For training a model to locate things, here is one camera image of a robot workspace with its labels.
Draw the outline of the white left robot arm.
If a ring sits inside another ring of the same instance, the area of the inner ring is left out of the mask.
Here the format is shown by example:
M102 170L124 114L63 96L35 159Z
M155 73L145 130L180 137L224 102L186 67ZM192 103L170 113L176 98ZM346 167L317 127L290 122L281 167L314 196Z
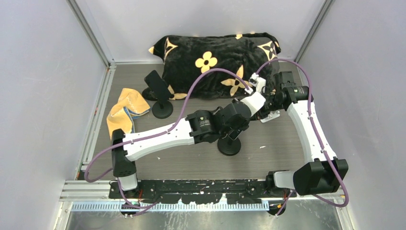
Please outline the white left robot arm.
M113 175L119 180L119 187L135 198L142 198L147 192L144 182L137 180L135 161L156 151L176 146L213 143L219 139L236 139L249 126L250 118L261 108L248 99L236 100L216 110L197 110L181 118L178 123L140 133L124 134L114 131Z

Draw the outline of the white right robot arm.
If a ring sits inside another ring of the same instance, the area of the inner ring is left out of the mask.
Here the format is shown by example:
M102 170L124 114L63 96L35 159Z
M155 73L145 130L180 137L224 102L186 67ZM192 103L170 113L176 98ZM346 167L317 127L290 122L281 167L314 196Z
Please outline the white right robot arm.
M334 193L340 188L349 166L331 149L316 116L313 97L307 86L298 86L291 72L274 75L274 88L265 85L264 106L252 116L263 123L280 116L285 110L292 119L304 152L305 164L296 171L272 171L266 177L268 186L278 196L292 190L299 195Z

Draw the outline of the white folding phone stand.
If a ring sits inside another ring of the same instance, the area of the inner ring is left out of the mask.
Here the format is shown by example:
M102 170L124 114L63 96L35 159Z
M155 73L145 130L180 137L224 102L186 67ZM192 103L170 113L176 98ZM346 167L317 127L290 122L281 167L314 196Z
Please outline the white folding phone stand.
M279 116L280 116L280 111L279 110L273 111L273 112L270 112L265 118L261 119L260 122L266 123L266 122L269 122L269 121L271 121L273 119L278 118Z

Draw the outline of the white-edged smartphone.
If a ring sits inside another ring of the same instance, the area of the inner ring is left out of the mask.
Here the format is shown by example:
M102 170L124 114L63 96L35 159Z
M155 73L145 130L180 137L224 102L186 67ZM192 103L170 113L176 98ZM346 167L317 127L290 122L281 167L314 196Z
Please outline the white-edged smartphone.
M229 132L228 136L230 137L231 140L235 140L238 138L241 132L242 132L241 129L234 129Z

